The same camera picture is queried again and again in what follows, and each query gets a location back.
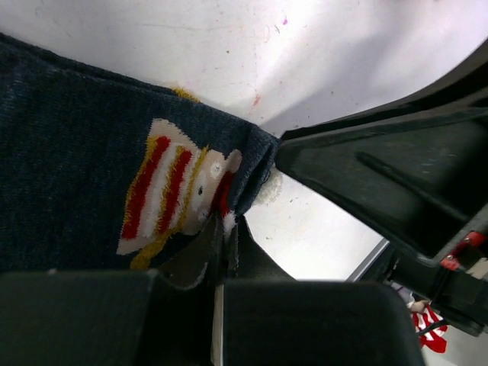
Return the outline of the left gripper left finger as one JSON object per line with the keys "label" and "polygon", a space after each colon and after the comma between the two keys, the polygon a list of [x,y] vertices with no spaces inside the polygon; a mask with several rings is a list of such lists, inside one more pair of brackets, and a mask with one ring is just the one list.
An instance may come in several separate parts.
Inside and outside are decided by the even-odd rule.
{"label": "left gripper left finger", "polygon": [[217,215],[159,269],[1,275],[3,365],[208,365]]}

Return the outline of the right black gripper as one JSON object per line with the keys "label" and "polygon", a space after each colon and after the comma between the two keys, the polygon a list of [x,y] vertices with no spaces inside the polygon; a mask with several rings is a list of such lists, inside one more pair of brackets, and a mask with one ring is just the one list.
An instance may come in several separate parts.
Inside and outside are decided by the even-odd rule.
{"label": "right black gripper", "polygon": [[[486,206],[487,111],[290,130],[275,164],[391,242],[436,258]],[[428,300],[444,323],[487,332],[486,228],[440,262],[396,250],[383,279]]]}

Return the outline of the navy patterned sock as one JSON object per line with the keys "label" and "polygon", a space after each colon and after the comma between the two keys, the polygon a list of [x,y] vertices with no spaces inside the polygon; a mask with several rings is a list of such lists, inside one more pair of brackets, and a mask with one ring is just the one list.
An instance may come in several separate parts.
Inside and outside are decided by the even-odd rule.
{"label": "navy patterned sock", "polygon": [[158,120],[197,149],[240,161],[226,201],[254,201],[278,139],[169,88],[1,37],[1,269],[127,268],[126,200],[147,181]]}

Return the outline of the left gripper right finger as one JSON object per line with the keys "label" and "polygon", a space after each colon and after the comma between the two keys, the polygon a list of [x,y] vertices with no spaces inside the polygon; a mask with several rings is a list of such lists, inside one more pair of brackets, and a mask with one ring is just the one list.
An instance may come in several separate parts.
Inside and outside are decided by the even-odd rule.
{"label": "left gripper right finger", "polygon": [[297,281],[237,233],[223,286],[224,365],[423,365],[403,300],[375,282]]}

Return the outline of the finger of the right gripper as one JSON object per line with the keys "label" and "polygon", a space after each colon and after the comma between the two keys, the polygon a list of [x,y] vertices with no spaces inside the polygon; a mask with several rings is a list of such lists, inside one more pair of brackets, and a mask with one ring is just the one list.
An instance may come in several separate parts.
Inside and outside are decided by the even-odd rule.
{"label": "finger of the right gripper", "polygon": [[379,120],[433,111],[450,105],[462,108],[487,106],[487,48],[479,47],[439,80],[399,100],[290,133],[325,133]]}

